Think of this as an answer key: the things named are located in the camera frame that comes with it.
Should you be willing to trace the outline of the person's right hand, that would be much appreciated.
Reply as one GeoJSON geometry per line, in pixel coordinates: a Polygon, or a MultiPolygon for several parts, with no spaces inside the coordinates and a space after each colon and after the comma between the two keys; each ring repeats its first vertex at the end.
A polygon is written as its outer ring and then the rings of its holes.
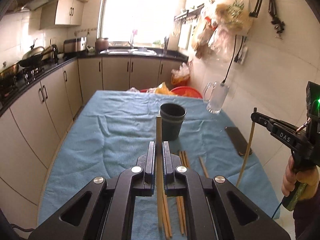
{"type": "Polygon", "coordinates": [[[299,200],[303,201],[311,199],[315,196],[319,185],[318,168],[315,166],[311,169],[295,173],[293,171],[294,164],[295,162],[293,157],[290,156],[283,176],[281,191],[285,197],[288,197],[289,194],[295,189],[295,183],[298,181],[306,184],[305,190],[300,196],[299,200]]]}

